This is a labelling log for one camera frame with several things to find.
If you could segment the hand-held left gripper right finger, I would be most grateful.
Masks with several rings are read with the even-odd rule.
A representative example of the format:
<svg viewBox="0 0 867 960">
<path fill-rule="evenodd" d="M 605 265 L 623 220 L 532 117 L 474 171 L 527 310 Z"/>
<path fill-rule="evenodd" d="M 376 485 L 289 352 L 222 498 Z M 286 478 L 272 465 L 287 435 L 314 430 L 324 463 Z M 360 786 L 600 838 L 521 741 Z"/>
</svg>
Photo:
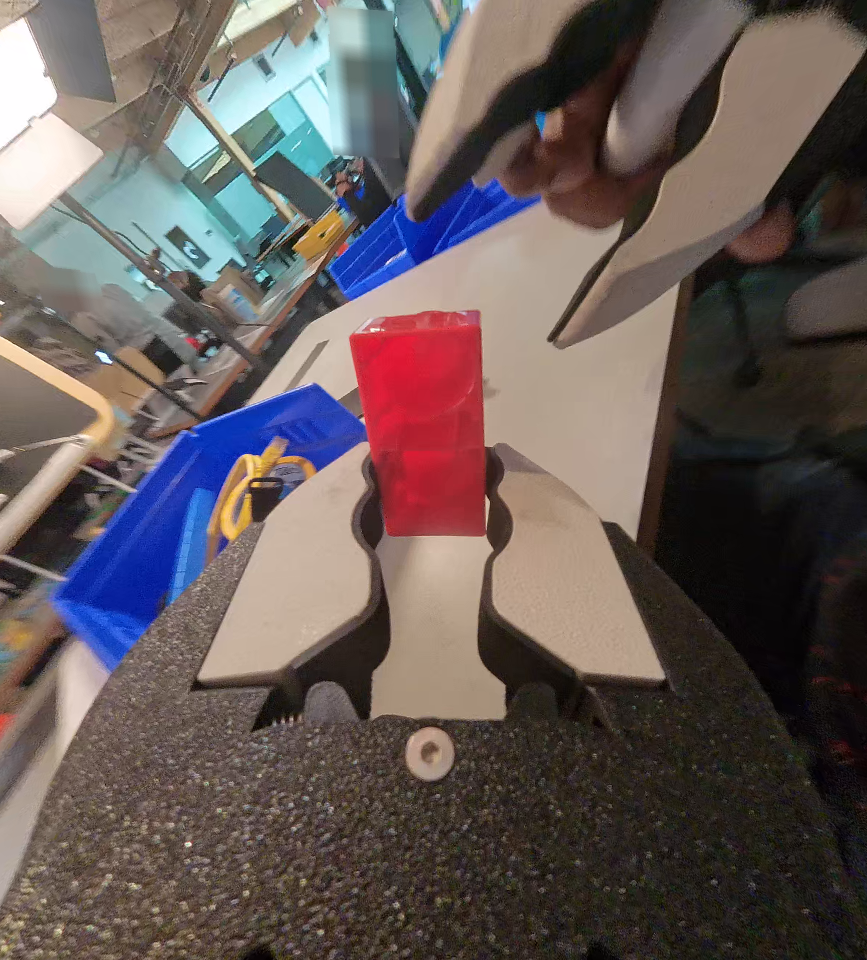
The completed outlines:
<svg viewBox="0 0 867 960">
<path fill-rule="evenodd" d="M 507 443 L 488 450 L 477 643 L 510 689 L 661 687 L 666 674 L 597 512 Z"/>
</svg>

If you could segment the blue flat piece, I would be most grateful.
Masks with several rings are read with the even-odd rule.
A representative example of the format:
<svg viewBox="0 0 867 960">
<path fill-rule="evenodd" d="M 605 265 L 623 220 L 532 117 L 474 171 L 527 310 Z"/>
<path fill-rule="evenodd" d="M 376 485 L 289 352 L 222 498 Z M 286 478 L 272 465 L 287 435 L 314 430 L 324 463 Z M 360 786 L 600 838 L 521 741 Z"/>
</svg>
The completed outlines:
<svg viewBox="0 0 867 960">
<path fill-rule="evenodd" d="M 216 496 L 210 489 L 196 487 L 187 503 L 178 541 L 168 598 L 175 602 L 196 581 L 207 564 L 210 524 Z"/>
</svg>

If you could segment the grey office chair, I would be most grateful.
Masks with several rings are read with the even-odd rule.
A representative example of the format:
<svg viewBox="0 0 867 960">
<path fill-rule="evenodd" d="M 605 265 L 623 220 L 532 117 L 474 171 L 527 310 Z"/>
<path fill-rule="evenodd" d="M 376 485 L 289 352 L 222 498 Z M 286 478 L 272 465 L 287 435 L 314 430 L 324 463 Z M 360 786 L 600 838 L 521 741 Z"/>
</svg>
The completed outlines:
<svg viewBox="0 0 867 960">
<path fill-rule="evenodd" d="M 780 260 L 788 267 L 819 267 L 789 294 L 780 317 L 792 344 L 811 344 L 867 336 L 867 252 L 812 254 L 796 251 Z"/>
</svg>

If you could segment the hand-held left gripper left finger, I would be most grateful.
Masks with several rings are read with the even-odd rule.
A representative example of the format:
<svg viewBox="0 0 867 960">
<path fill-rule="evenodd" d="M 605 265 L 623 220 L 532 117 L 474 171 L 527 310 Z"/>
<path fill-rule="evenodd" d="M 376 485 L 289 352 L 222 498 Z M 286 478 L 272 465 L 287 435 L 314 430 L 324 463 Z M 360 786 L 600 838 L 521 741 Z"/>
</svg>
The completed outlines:
<svg viewBox="0 0 867 960">
<path fill-rule="evenodd" d="M 333 682 L 370 690 L 391 646 L 377 548 L 385 533 L 362 441 L 262 523 L 196 677 L 205 689 Z"/>
</svg>

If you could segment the blue plastic bin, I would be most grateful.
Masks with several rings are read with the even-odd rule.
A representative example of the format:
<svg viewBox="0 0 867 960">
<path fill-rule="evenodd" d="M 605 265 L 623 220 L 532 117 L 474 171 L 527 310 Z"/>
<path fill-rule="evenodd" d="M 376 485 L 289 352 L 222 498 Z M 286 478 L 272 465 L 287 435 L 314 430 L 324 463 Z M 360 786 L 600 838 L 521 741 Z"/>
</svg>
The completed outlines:
<svg viewBox="0 0 867 960">
<path fill-rule="evenodd" d="M 403 212 L 401 197 L 331 260 L 328 274 L 347 302 L 416 268 L 399 229 Z"/>
<path fill-rule="evenodd" d="M 67 570 L 53 606 L 70 633 L 113 672 L 148 630 L 169 593 L 193 490 L 217 500 L 243 454 L 276 438 L 323 469 L 367 439 L 363 422 L 318 385 L 307 385 L 182 431 L 137 490 Z"/>
<path fill-rule="evenodd" d="M 401 195 L 396 201 L 394 228 L 403 245 L 404 261 L 417 266 L 538 202 L 538 196 L 513 197 L 496 178 L 482 187 L 468 181 L 426 220 L 413 221 L 407 214 L 406 196 Z"/>
</svg>

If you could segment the cardboard box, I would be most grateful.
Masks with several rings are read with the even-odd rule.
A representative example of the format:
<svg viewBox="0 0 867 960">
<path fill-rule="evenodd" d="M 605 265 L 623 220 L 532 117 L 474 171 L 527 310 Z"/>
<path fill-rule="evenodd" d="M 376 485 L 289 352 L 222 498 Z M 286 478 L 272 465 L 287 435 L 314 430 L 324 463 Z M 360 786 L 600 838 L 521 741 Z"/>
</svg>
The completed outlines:
<svg viewBox="0 0 867 960">
<path fill-rule="evenodd" d="M 265 293 L 249 270 L 234 261 L 223 266 L 217 279 L 205 287 L 202 300 L 240 325 L 256 324 L 262 312 Z"/>
</svg>

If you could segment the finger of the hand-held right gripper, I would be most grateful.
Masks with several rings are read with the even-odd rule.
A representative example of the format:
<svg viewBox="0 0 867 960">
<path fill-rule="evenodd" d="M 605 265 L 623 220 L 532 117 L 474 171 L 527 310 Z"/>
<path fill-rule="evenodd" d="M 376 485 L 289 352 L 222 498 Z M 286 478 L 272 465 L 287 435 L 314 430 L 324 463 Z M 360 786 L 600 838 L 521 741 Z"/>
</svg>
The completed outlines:
<svg viewBox="0 0 867 960">
<path fill-rule="evenodd" d="M 531 139 L 536 114 L 585 86 L 592 66 L 592 2 L 481 2 L 428 95 L 407 170 L 407 216 L 424 221 L 466 183 L 499 179 Z"/>
<path fill-rule="evenodd" d="M 703 135 L 667 170 L 645 220 L 577 289 L 548 342 L 566 350 L 612 329 L 752 226 L 866 51 L 867 34 L 831 8 L 746 26 Z"/>
</svg>

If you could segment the tilted black table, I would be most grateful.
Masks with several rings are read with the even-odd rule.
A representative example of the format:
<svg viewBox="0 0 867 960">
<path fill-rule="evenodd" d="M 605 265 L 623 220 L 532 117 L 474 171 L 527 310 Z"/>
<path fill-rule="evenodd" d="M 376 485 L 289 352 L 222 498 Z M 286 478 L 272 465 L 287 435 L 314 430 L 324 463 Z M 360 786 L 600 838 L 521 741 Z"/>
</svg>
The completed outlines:
<svg viewBox="0 0 867 960">
<path fill-rule="evenodd" d="M 45 502 L 114 425 L 100 393 L 0 336 L 0 515 L 29 486 Z"/>
</svg>

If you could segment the red plastic block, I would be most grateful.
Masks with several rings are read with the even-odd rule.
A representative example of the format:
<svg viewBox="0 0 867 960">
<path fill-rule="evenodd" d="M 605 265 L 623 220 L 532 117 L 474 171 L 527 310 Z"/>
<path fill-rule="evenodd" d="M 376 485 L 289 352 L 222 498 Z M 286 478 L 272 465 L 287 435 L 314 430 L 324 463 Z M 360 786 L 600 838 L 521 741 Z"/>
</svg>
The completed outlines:
<svg viewBox="0 0 867 960">
<path fill-rule="evenodd" d="M 386 534 L 484 536 L 481 313 L 370 318 L 349 344 Z"/>
</svg>

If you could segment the person's right hand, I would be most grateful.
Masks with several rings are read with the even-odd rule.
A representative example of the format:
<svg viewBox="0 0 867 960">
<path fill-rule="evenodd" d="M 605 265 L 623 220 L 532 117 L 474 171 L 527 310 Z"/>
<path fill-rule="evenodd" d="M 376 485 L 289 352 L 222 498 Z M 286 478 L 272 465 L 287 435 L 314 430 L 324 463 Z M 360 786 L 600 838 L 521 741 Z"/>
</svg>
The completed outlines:
<svg viewBox="0 0 867 960">
<path fill-rule="evenodd" d="M 623 221 L 635 202 L 657 186 L 666 156 L 631 175 L 611 174 L 601 162 L 602 142 L 619 79 L 603 75 L 547 115 L 499 176 L 515 197 L 539 195 L 554 215 L 592 230 Z"/>
</svg>

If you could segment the yellow box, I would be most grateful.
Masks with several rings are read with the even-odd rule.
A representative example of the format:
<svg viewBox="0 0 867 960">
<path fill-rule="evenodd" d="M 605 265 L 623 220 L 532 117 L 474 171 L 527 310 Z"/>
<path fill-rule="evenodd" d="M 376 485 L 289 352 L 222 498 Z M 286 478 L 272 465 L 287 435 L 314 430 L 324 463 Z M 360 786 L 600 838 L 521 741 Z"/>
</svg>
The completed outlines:
<svg viewBox="0 0 867 960">
<path fill-rule="evenodd" d="M 293 252 L 304 260 L 322 256 L 344 233 L 344 217 L 336 210 L 314 222 L 294 243 Z"/>
</svg>

